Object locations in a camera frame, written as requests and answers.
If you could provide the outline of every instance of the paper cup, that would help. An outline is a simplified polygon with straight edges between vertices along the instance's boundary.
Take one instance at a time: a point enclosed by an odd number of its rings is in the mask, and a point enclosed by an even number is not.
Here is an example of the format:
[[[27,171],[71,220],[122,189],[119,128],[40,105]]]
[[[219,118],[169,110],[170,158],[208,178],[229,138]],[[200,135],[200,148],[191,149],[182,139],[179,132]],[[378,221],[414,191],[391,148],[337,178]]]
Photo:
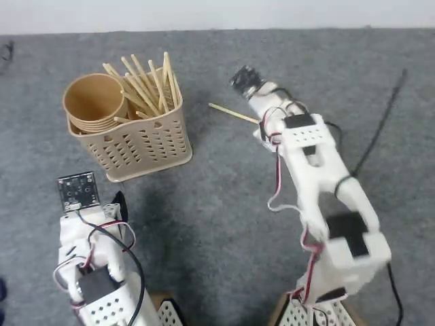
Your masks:
[[[102,132],[117,126],[114,117],[125,117],[127,101],[114,77],[93,73],[77,78],[65,90],[63,107],[71,123],[86,132]]]

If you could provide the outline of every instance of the chopstick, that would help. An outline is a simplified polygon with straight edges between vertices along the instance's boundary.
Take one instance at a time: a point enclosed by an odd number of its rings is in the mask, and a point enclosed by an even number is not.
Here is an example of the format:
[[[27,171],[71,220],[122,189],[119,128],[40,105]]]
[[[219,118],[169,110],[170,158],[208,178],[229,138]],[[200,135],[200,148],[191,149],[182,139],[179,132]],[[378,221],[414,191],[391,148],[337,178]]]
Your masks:
[[[166,63],[166,61],[165,61],[164,58],[163,58],[163,68],[162,68],[162,89],[163,89],[163,97],[164,97],[164,88],[165,88],[165,86],[166,86],[166,77],[167,77],[167,73],[168,73],[168,70],[167,70],[167,63]],[[162,106],[163,106],[163,100],[162,100],[162,97],[160,97],[160,98],[158,99],[158,109],[161,110],[161,109],[162,109]]]
[[[150,66],[152,77],[154,77],[154,81],[156,82],[159,96],[163,102],[164,112],[168,113],[169,112],[168,103],[166,102],[166,98],[164,97],[162,85],[160,84],[160,80],[158,80],[156,68],[154,67],[154,63],[152,62],[152,60],[148,60],[148,66]]]
[[[154,87],[151,84],[150,80],[148,79],[148,76],[146,74],[146,72],[143,70],[142,65],[140,64],[140,62],[137,60],[136,56],[134,54],[131,55],[131,60],[133,60],[133,62],[135,63],[135,66],[139,72],[139,76],[140,78],[143,80],[143,82],[145,83],[145,85],[148,87],[148,90],[151,93],[151,97],[153,98],[153,100],[157,103],[158,102],[158,97],[157,94],[154,92]]]
[[[114,120],[116,122],[120,122],[122,124],[127,124],[129,122],[132,122],[133,120],[125,119],[124,117],[114,117]]]
[[[142,119],[150,119],[151,117],[144,114],[144,112],[136,111],[136,114],[141,117]]]
[[[227,109],[225,107],[221,107],[220,105],[209,103],[209,107],[213,107],[214,109],[217,109],[219,111],[225,112],[227,114],[231,114],[234,117],[238,117],[240,119],[246,120],[246,121],[251,122],[253,124],[259,124],[260,123],[258,120],[255,120],[255,119],[253,119],[251,117],[247,117],[246,115],[243,115],[243,114],[231,111],[231,110],[229,110],[229,109]]]
[[[135,91],[125,82],[124,79],[122,79],[121,75],[115,70],[115,68],[112,67],[111,64],[103,63],[103,68],[106,70],[107,74],[111,75],[112,77],[115,77],[128,93],[131,94],[135,93]]]
[[[135,78],[136,82],[141,86],[142,90],[145,92],[145,94],[148,96],[150,100],[153,100],[150,90],[143,84],[142,79],[136,74],[136,71],[130,66],[130,63],[125,59],[125,57],[121,57],[122,63],[124,63],[125,67],[128,71],[130,71],[130,74]]]
[[[148,104],[150,109],[153,111],[154,115],[160,115],[157,108],[154,106],[153,102],[150,100],[150,98],[143,92],[139,84],[136,82],[136,79],[134,79],[129,73],[125,74],[125,77],[127,78],[128,82],[135,88],[135,90],[139,93],[141,98]]]
[[[172,101],[174,102],[174,108],[176,108],[178,106],[178,100],[175,91],[174,74],[172,72],[171,60],[169,59],[168,52],[163,54],[163,62],[167,64],[167,74],[169,77],[169,86],[171,87]]]

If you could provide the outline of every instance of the circuit board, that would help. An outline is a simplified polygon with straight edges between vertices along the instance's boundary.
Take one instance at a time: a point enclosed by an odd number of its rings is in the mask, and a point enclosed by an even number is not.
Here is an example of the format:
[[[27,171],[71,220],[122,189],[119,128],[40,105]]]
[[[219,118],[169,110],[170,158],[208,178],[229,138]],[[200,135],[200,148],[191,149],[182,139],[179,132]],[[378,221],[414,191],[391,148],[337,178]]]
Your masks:
[[[60,177],[57,184],[64,212],[100,205],[92,171]]]

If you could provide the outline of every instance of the wire bundle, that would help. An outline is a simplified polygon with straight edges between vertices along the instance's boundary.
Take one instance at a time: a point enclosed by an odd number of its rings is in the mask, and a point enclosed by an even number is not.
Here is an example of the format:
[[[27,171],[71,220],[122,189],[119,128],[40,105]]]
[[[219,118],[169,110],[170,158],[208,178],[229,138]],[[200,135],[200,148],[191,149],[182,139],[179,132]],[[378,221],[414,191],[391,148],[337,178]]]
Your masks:
[[[137,318],[137,315],[139,314],[140,307],[141,307],[142,301],[143,301],[143,296],[145,294],[145,274],[143,273],[143,269],[142,269],[142,266],[141,266],[139,260],[136,258],[135,254],[131,251],[131,249],[134,247],[134,245],[136,243],[136,234],[134,233],[134,231],[130,227],[130,225],[125,221],[110,221],[110,222],[107,222],[107,223],[104,223],[101,225],[96,225],[96,224],[89,223],[89,222],[85,221],[84,218],[82,217],[82,215],[80,214],[80,212],[79,211],[76,211],[76,212],[77,212],[78,217],[80,218],[80,220],[83,223],[85,223],[86,225],[89,225],[93,228],[93,230],[88,235],[89,253],[88,253],[87,257],[73,255],[72,257],[70,257],[66,261],[63,261],[62,263],[57,265],[57,267],[53,271],[53,280],[61,291],[68,292],[68,288],[64,287],[58,279],[59,270],[61,270],[62,268],[66,267],[66,266],[68,266],[71,263],[76,262],[76,261],[79,262],[78,264],[76,264],[76,266],[78,266],[78,268],[82,272],[86,273],[89,268],[94,270],[94,266],[91,263],[92,256],[94,253],[94,243],[91,241],[91,238],[95,232],[103,233],[104,235],[111,238],[118,246],[120,246],[122,248],[123,252],[128,253],[131,256],[131,258],[133,259],[133,261],[134,261],[134,263],[139,271],[139,276],[141,278],[141,292],[139,294],[137,307],[136,307],[136,309],[135,309],[135,311],[130,319],[130,322],[128,323],[128,326],[131,326],[131,325],[133,325],[134,320]],[[126,246],[121,240],[119,240],[116,236],[114,236],[112,233],[110,233],[109,231],[106,230],[107,228],[109,228],[111,226],[117,226],[117,225],[118,226],[124,225],[131,232],[131,235],[133,237],[133,241],[128,246]],[[78,310],[80,308],[83,308],[85,305],[84,302],[80,302],[80,303],[71,302],[70,304],[71,304],[72,309],[74,309],[74,310]]]

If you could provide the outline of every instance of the wooden chopstick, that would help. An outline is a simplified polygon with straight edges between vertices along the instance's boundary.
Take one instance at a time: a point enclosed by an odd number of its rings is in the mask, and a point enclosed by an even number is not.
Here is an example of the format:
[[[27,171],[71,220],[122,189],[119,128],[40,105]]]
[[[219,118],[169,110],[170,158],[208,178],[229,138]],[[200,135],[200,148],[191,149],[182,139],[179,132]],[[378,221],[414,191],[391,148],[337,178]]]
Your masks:
[[[130,66],[130,63],[125,59],[125,57],[121,57],[122,63],[124,63],[125,67],[128,71],[130,71],[130,74],[133,76],[133,78],[136,79],[136,82],[141,86],[142,90],[145,92],[145,94],[150,98],[150,100],[153,100],[150,91],[148,88],[143,84],[142,79],[136,74],[136,71]]]
[[[158,112],[157,108],[155,107],[155,105],[153,104],[153,102],[150,100],[150,98],[143,92],[143,90],[141,89],[141,86],[139,86],[139,84],[137,83],[136,79],[134,79],[129,73],[125,74],[125,77],[127,78],[128,82],[135,88],[135,90],[139,93],[139,95],[141,96],[141,98],[143,98],[143,100],[145,101],[145,103],[148,104],[148,106],[150,107],[150,109],[153,111],[154,115],[160,115],[160,113]]]
[[[133,120],[125,119],[124,117],[114,117],[114,120],[116,122],[120,122],[122,124],[127,124],[129,122],[132,122]]]
[[[152,60],[148,60],[148,66],[150,66],[150,71],[151,71],[152,77],[154,77],[154,81],[156,82],[159,96],[162,99],[164,112],[168,113],[169,112],[168,103],[166,102],[166,98],[164,97],[162,85],[160,84],[160,80],[158,80],[156,68],[154,67],[154,63],[152,62]]]
[[[163,62],[167,64],[167,74],[169,77],[169,86],[171,87],[172,101],[174,102],[174,108],[176,108],[178,106],[178,100],[177,100],[176,90],[175,90],[174,74],[172,72],[171,60],[169,59],[168,52],[165,52],[163,54]]]
[[[136,111],[136,114],[141,117],[142,119],[150,119],[151,117],[144,114],[144,112]]]
[[[109,63],[103,63],[103,68],[106,70],[106,72],[111,75],[112,77],[115,77],[122,87],[125,89],[126,92],[130,94],[134,94],[135,91],[126,83],[126,81],[120,76],[120,74],[115,70],[115,68],[112,67]]]
[[[174,84],[175,84],[175,89],[176,89],[176,96],[175,96],[175,98],[177,99],[177,105],[178,105],[181,102],[181,91],[179,90],[177,76],[174,76]]]
[[[133,62],[135,63],[135,66],[139,72],[140,78],[143,80],[145,85],[148,87],[148,90],[151,93],[151,97],[153,98],[155,103],[158,103],[158,96],[154,92],[154,86],[151,84],[150,79],[148,78],[146,72],[143,70],[141,63],[137,60],[137,58],[134,54],[131,55],[131,60],[133,60]]]
[[[163,89],[163,95],[164,95],[164,87],[166,86],[166,77],[168,74],[167,64],[163,59],[163,68],[162,68],[162,89]],[[161,110],[163,106],[163,100],[160,97],[158,99],[158,109]]]
[[[142,108],[144,110],[148,109],[148,106],[139,97],[137,97],[136,95],[127,93],[125,90],[122,90],[121,94],[123,94],[127,100],[133,102],[138,107],[140,107],[140,108]]]
[[[240,119],[243,119],[243,120],[249,121],[249,122],[251,122],[251,123],[253,123],[253,124],[259,124],[259,123],[260,123],[258,120],[255,120],[255,119],[253,119],[253,118],[251,118],[251,117],[247,117],[246,115],[243,115],[243,114],[240,114],[240,113],[237,113],[237,112],[231,111],[231,110],[229,110],[229,109],[227,109],[227,108],[225,108],[225,107],[221,107],[220,105],[216,105],[216,104],[213,104],[213,103],[209,103],[209,107],[213,107],[214,109],[217,109],[217,110],[219,110],[219,111],[225,112],[225,113],[227,113],[227,114],[231,114],[231,115],[234,116],[234,117],[238,117],[238,118],[240,118]]]

